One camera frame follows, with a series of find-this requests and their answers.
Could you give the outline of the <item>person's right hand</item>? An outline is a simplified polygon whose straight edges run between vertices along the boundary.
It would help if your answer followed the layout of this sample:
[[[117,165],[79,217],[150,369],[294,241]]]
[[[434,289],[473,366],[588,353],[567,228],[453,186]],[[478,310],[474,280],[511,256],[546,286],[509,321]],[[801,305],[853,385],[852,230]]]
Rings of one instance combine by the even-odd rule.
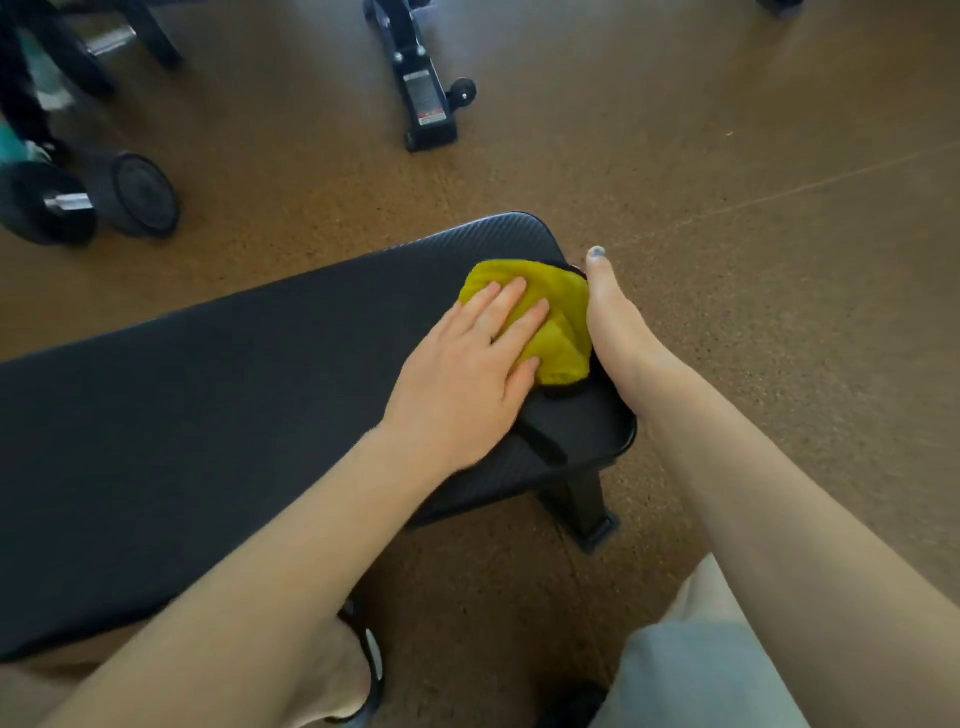
[[[653,333],[642,312],[627,298],[623,321],[607,330],[589,330],[594,351],[620,398],[642,415],[659,396],[678,357]]]

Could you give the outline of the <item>person's left hand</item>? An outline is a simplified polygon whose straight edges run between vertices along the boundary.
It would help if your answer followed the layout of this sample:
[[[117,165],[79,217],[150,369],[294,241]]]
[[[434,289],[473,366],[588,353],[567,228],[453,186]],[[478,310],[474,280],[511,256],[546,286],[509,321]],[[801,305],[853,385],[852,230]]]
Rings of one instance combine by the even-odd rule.
[[[501,287],[501,327],[526,281]],[[478,464],[506,436],[530,395],[537,358],[501,367],[493,343],[504,331],[449,332],[456,301],[404,363],[378,430],[410,469],[435,485]]]

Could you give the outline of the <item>yellow microfibre cloth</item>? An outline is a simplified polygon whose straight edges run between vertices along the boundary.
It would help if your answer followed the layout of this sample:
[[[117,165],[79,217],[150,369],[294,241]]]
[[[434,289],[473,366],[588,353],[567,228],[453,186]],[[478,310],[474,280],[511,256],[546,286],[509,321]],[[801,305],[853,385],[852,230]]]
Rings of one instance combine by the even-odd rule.
[[[507,331],[542,300],[549,304],[546,319],[524,347],[519,361],[539,361],[535,382],[539,387],[563,388],[582,383],[591,373],[593,341],[587,323],[590,285],[579,269],[522,259],[494,259],[477,264],[465,279],[458,301],[467,304],[490,284],[501,287],[514,279],[526,282],[501,331]]]

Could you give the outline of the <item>person's left forearm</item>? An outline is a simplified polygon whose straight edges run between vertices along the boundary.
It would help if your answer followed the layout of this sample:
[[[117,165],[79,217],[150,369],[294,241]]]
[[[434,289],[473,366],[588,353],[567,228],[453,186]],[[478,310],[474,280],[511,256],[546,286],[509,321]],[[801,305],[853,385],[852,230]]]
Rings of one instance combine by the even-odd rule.
[[[438,445],[369,431],[40,728],[278,728],[315,633],[456,470]]]

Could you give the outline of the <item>person's right forearm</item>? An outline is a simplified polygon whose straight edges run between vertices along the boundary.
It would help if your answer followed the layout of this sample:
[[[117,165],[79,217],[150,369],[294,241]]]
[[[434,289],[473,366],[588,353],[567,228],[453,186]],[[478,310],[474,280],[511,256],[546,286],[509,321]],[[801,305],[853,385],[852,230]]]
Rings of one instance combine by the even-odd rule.
[[[960,606],[675,357],[636,409],[813,728],[960,728]]]

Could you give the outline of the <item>black equipment base with wheel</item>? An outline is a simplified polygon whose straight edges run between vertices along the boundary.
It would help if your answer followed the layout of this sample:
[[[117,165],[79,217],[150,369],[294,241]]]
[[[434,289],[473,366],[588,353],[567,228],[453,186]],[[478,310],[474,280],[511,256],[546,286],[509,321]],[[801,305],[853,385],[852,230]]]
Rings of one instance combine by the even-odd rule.
[[[459,78],[444,88],[426,47],[416,11],[433,0],[363,0],[366,21],[379,34],[406,111],[404,145],[414,154],[458,139],[455,114],[474,103],[473,79]]]

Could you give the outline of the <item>black padded workout bench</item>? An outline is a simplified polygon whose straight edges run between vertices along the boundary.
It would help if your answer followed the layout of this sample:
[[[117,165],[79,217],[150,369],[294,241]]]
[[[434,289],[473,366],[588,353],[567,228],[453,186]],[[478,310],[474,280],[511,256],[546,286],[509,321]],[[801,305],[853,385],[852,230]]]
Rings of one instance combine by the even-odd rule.
[[[375,426],[504,213],[0,363],[0,664],[150,619]]]

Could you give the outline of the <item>black and white sandal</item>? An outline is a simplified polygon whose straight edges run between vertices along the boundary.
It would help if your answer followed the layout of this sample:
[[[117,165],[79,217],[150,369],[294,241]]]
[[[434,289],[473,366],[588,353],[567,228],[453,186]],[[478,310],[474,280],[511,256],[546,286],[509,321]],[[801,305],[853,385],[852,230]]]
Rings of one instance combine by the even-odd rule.
[[[365,702],[353,714],[343,718],[328,717],[324,721],[337,728],[369,728],[369,723],[379,712],[386,688],[385,667],[377,636],[367,624],[358,599],[351,595],[338,613],[338,619],[346,625],[361,647],[369,671],[370,687]]]

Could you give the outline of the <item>grey shorts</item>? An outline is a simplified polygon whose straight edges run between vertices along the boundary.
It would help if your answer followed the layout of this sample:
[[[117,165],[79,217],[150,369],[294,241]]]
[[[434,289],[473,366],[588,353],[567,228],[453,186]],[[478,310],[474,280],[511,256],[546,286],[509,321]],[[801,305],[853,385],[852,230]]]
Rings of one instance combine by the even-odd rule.
[[[627,639],[589,728],[810,728],[715,556]]]

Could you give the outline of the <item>black shoe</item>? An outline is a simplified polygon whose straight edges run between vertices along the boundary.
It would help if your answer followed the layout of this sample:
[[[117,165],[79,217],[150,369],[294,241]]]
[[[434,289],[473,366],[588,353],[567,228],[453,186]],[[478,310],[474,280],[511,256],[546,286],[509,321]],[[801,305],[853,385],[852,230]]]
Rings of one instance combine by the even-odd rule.
[[[571,685],[534,723],[534,728],[590,728],[609,691],[594,682]]]

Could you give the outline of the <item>person's left foot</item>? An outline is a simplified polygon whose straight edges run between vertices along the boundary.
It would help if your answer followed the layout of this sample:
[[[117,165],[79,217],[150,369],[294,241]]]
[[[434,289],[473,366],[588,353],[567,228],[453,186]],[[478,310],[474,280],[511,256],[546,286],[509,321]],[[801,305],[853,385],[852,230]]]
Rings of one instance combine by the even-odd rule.
[[[319,629],[280,728],[349,721],[366,704],[373,686],[361,638],[336,616]]]

